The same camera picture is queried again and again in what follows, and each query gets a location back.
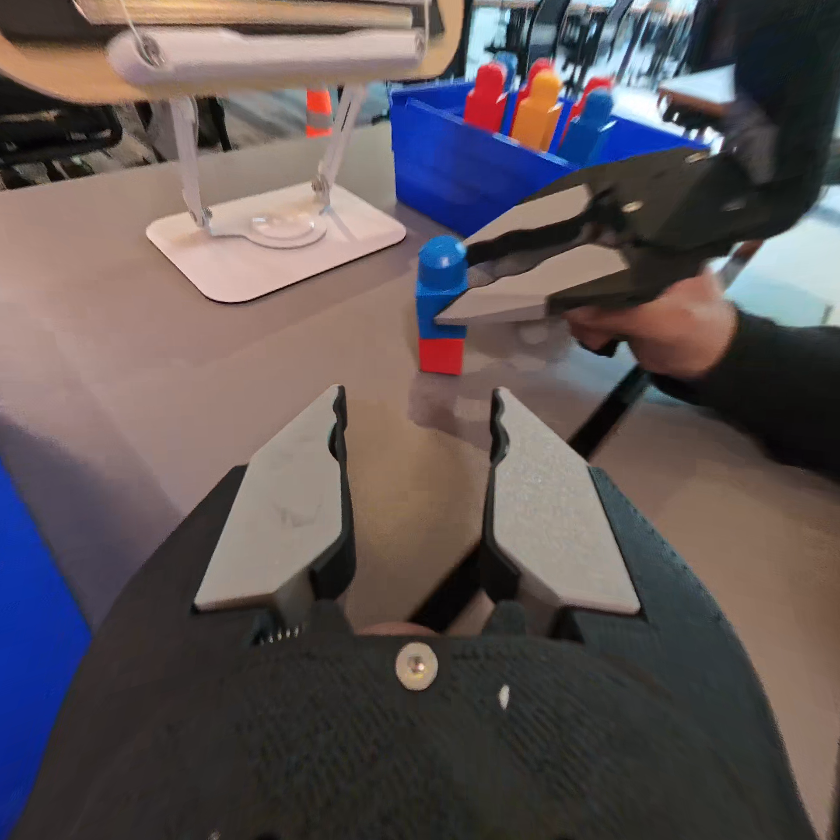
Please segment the red mega block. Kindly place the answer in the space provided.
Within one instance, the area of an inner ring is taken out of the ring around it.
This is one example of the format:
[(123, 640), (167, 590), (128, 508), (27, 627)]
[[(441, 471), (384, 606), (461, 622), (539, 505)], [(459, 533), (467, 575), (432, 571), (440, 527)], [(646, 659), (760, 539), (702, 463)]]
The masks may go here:
[(463, 338), (419, 338), (418, 370), (436, 375), (462, 374), (465, 357)]

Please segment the blue plastic storage bin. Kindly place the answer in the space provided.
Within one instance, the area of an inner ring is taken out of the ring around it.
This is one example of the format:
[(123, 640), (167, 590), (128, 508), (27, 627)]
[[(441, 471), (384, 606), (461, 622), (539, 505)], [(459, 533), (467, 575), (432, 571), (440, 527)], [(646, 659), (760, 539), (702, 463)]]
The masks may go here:
[(91, 631), (1, 468), (1, 838), (21, 816)]
[(685, 147), (708, 147), (617, 115), (580, 160), (525, 148), (506, 134), (467, 124), (463, 112), (474, 84), (437, 81), (392, 89), (390, 116), (395, 192), (399, 202), (467, 237), (522, 199), (574, 172)]

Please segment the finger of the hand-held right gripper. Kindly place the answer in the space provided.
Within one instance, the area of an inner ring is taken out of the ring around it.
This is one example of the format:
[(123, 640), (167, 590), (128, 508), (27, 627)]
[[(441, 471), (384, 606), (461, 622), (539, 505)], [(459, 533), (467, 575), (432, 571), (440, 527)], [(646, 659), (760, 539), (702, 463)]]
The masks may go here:
[(485, 286), (468, 289), (434, 317), (439, 326), (473, 326), (544, 319), (550, 298), (579, 291), (595, 280), (619, 275), (629, 268), (616, 250), (578, 247), (544, 260), (517, 275), (501, 276)]
[(535, 268), (590, 242), (595, 234), (592, 198), (586, 185), (530, 197), (467, 237), (467, 267)]

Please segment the black office chair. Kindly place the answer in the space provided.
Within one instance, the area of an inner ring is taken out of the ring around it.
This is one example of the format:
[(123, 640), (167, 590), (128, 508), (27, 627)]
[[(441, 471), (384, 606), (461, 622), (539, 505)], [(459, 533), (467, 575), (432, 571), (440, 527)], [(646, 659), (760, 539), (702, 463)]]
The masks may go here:
[(85, 106), (34, 93), (3, 94), (1, 166), (46, 164), (105, 151), (119, 144), (123, 126), (110, 106)]

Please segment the orange traffic cone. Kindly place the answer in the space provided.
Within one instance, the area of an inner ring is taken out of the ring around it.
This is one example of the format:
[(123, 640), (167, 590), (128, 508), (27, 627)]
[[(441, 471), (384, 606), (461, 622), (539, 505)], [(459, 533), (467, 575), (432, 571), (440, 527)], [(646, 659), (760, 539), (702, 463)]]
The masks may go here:
[(333, 131), (333, 106), (328, 87), (320, 86), (306, 90), (307, 138), (329, 137)]

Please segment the wooden top desk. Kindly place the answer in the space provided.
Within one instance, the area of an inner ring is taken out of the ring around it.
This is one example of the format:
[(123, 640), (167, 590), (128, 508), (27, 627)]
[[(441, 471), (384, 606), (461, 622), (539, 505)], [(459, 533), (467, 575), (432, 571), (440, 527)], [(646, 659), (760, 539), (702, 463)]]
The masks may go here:
[(730, 64), (671, 78), (659, 85), (658, 101), (717, 119), (736, 98), (734, 71)]

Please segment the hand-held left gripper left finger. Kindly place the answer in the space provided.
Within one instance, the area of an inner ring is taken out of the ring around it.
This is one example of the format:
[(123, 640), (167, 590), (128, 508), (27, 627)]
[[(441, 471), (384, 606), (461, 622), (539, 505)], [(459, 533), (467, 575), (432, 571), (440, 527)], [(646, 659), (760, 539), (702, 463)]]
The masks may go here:
[(329, 386), (248, 462), (193, 605), (265, 608), (286, 633), (353, 580), (344, 387)]

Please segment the group of built block towers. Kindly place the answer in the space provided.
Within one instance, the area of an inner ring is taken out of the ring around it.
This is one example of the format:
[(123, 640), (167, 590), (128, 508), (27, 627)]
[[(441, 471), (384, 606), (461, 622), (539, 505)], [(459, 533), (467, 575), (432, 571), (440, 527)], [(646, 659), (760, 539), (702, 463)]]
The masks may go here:
[(462, 120), (575, 166), (594, 163), (616, 126), (613, 79), (590, 79), (572, 101), (561, 97), (564, 82), (548, 59), (532, 65), (519, 89), (513, 88), (514, 79), (513, 71), (500, 62), (481, 66), (466, 95)]

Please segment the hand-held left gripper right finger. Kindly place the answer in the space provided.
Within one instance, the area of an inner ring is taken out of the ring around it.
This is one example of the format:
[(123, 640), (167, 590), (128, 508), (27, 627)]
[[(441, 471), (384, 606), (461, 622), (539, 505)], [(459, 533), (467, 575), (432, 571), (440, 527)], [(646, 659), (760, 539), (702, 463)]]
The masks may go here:
[(563, 615), (638, 617), (641, 602), (587, 462), (504, 387), (490, 402), (490, 467), (479, 578), (515, 602), (527, 632)]

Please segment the white stand with instruction sheet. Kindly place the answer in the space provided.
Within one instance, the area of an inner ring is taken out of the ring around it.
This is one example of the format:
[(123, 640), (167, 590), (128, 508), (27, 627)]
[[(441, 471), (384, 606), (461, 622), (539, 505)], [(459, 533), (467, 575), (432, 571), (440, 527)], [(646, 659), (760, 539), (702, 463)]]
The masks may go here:
[[(435, 79), (465, 2), (2, 2), (2, 75), (83, 106), (162, 102), (186, 212), (147, 238), (205, 298), (262, 298), (404, 240), (404, 226), (336, 186), (373, 81)], [(311, 179), (214, 207), (201, 195), (199, 98), (342, 89)]]

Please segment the person's right hand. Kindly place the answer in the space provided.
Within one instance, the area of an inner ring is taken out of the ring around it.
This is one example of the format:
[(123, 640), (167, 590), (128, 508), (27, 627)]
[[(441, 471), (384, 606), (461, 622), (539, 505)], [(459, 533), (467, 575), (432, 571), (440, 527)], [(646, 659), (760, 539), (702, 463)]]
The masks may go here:
[(710, 270), (639, 306), (577, 308), (563, 318), (586, 349), (604, 350), (622, 340), (647, 372), (684, 381), (708, 373), (722, 359), (739, 320), (718, 275)]

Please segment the blue mega block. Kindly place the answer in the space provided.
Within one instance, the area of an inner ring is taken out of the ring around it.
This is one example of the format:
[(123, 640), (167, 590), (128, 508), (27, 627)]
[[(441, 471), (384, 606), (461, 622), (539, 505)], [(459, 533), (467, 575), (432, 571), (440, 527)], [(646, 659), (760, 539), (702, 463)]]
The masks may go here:
[(418, 337), (456, 339), (467, 335), (463, 325), (437, 325), (436, 316), (468, 289), (466, 247), (457, 238), (440, 235), (418, 252), (415, 303)]

